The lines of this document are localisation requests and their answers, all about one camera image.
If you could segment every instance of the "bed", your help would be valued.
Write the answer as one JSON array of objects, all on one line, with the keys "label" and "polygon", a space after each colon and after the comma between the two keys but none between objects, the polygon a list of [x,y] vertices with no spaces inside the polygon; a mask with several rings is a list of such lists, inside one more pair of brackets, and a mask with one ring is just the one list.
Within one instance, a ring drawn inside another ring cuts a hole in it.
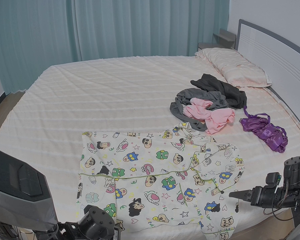
[{"label": "bed", "polygon": [[[293,98],[297,93],[300,97],[300,50],[273,34],[240,20],[236,49],[266,71],[274,91],[253,87],[240,90],[246,92],[249,113],[271,115],[274,125],[285,128],[289,142],[283,154],[273,152],[251,132],[242,130],[239,119],[245,117],[244,111],[236,109],[235,122],[214,137],[240,146],[246,172],[238,183],[239,190],[264,186],[267,173],[282,172],[283,162],[300,154],[300,103]],[[199,79],[203,73],[226,82],[210,63],[195,56],[109,58],[51,66],[9,113],[0,128],[0,150],[46,176],[60,222],[78,221],[75,203],[82,133],[154,133],[169,129],[180,122],[171,114],[170,103],[180,90],[192,88],[190,80]],[[288,92],[287,83],[295,82],[299,83],[296,89]],[[265,218],[263,209],[241,202],[235,232]],[[160,230],[123,233],[122,239],[202,236],[197,224],[175,226],[173,230],[162,225]]]}]

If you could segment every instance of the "green cartoon character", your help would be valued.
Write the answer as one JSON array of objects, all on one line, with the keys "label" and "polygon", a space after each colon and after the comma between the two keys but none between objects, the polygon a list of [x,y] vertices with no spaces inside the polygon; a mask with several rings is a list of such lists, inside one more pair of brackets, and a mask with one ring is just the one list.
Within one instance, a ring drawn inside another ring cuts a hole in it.
[{"label": "green cartoon character", "polygon": [[168,158],[169,153],[165,150],[160,150],[157,153],[156,158],[160,159],[160,160],[164,160]]},{"label": "green cartoon character", "polygon": [[116,216],[117,208],[114,203],[108,204],[107,207],[103,209],[107,214],[109,214],[111,217]]},{"label": "green cartoon character", "polygon": [[176,187],[176,180],[172,176],[169,178],[164,178],[161,183],[162,187],[166,190],[172,190]]},{"label": "green cartoon character", "polygon": [[112,169],[112,176],[113,177],[122,177],[122,176],[124,176],[124,169],[113,168]]}]

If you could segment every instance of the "curtain fold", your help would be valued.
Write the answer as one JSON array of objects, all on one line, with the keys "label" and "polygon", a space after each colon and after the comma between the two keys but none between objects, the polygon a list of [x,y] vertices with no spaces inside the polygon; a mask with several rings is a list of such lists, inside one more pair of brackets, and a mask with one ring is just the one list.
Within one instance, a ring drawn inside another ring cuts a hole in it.
[{"label": "curtain fold", "polygon": [[193,56],[228,13],[229,0],[0,0],[0,79],[9,93],[51,65]]}]

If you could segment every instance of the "white headboard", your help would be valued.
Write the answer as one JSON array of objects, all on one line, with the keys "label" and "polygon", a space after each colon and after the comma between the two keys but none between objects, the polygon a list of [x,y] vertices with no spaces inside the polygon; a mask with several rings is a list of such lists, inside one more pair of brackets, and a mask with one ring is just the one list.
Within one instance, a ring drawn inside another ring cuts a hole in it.
[{"label": "white headboard", "polygon": [[300,121],[300,47],[240,19],[235,49],[268,74],[272,80],[270,89]]}]

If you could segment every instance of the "white bed sheet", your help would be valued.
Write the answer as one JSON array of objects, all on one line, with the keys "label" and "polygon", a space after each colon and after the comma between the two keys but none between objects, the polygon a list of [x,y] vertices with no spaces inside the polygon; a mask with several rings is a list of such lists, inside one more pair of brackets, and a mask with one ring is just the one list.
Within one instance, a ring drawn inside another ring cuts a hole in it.
[{"label": "white bed sheet", "polygon": [[[99,131],[152,133],[179,123],[169,111],[176,94],[193,87],[190,80],[203,73],[225,79],[207,61],[197,57],[110,58],[51,66],[26,91],[0,128],[0,150],[45,174],[59,221],[77,221],[76,193],[82,152],[81,133]],[[271,122],[284,127],[288,146],[275,153],[236,120],[214,134],[216,140],[240,147],[246,170],[239,190],[265,185],[269,172],[283,171],[287,158],[300,155],[300,123],[274,94],[264,88],[241,88],[250,114],[268,113]],[[240,202],[235,232],[266,217],[261,208]],[[146,229],[122,239],[198,239],[200,226]]]}]

